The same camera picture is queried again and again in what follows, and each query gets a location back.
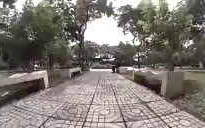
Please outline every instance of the paved walkway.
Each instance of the paved walkway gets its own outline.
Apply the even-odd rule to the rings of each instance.
[[[89,72],[0,108],[0,128],[205,128],[120,75]]]

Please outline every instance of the ground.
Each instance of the ground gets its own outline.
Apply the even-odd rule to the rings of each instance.
[[[205,117],[205,71],[185,72],[184,94],[174,104]]]
[[[0,128],[205,128],[150,90],[109,72],[88,72],[0,108]]]

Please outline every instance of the white bench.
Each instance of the white bench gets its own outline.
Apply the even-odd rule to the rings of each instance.
[[[184,72],[157,72],[157,71],[137,71],[133,70],[133,79],[135,75],[143,76],[147,79],[156,79],[161,81],[161,95],[172,98],[183,93]]]
[[[40,84],[39,86],[41,88],[48,88],[49,83],[47,71],[36,71],[32,73],[27,73],[25,75],[21,75],[20,77],[13,76],[0,79],[0,87],[33,81],[38,81],[38,83]]]
[[[82,70],[80,67],[78,68],[71,68],[71,69],[68,69],[68,75],[69,75],[69,78],[72,78],[73,74],[74,73],[82,73]]]

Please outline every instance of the sky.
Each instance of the sky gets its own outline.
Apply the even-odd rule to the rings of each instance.
[[[42,0],[34,0],[34,4],[37,5]],[[126,4],[137,6],[141,0],[109,0],[113,1],[114,7],[120,7]],[[169,8],[172,9],[177,5],[179,0],[168,0]],[[22,5],[25,0],[18,0],[16,8],[22,10]],[[88,28],[85,33],[85,40],[94,41],[97,44],[109,44],[111,46],[118,45],[120,41],[126,42],[132,40],[132,35],[124,35],[122,29],[117,27],[117,21],[112,17],[103,16],[101,19],[97,19],[88,24]]]

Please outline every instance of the patterned paving tile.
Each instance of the patterned paving tile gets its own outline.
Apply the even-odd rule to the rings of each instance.
[[[161,116],[161,119],[171,128],[205,128],[204,122],[183,111]]]
[[[70,120],[70,121],[85,121],[90,105],[82,104],[64,104],[53,117]]]
[[[63,93],[64,94],[77,94],[77,92],[81,91],[81,86],[79,85],[73,85],[73,86],[69,86],[67,87]]]
[[[57,111],[64,103],[55,102],[55,101],[47,101],[40,100],[34,98],[26,98],[20,100],[13,105],[38,114],[43,114],[46,116],[51,116],[55,111]]]
[[[91,104],[93,95],[73,95],[66,103],[70,104]]]
[[[123,122],[117,105],[91,105],[86,121],[96,123]]]
[[[113,87],[115,95],[134,95],[134,93],[129,88]]]
[[[30,98],[34,98],[34,99],[36,98],[40,100],[48,100],[48,101],[56,101],[56,102],[65,102],[65,100],[69,99],[70,97],[71,97],[70,95],[57,94],[53,90],[43,91],[36,95],[30,96]]]
[[[165,100],[155,101],[148,103],[148,106],[155,112],[158,116],[167,115],[170,113],[178,112],[179,109],[174,105],[168,103]]]
[[[104,96],[114,95],[114,92],[112,89],[106,90],[106,89],[100,88],[95,91],[95,95],[104,95]]]
[[[93,104],[118,104],[114,95],[95,95]]]
[[[160,96],[152,93],[152,92],[137,92],[135,93],[139,99],[143,102],[153,102],[163,100]]]
[[[50,118],[40,128],[82,128],[83,122]]]
[[[38,128],[46,120],[46,116],[13,106],[0,109],[0,128]]]
[[[124,123],[85,122],[83,128],[125,128],[125,125],[124,125]]]
[[[128,128],[169,128],[160,118],[127,122]]]
[[[142,104],[123,104],[120,105],[120,109],[125,121],[147,120],[156,117],[153,112]]]
[[[92,86],[85,86],[82,87],[78,92],[76,92],[76,94],[79,95],[94,95],[96,91],[96,87],[92,87]]]
[[[139,104],[141,101],[136,95],[116,95],[118,104]]]

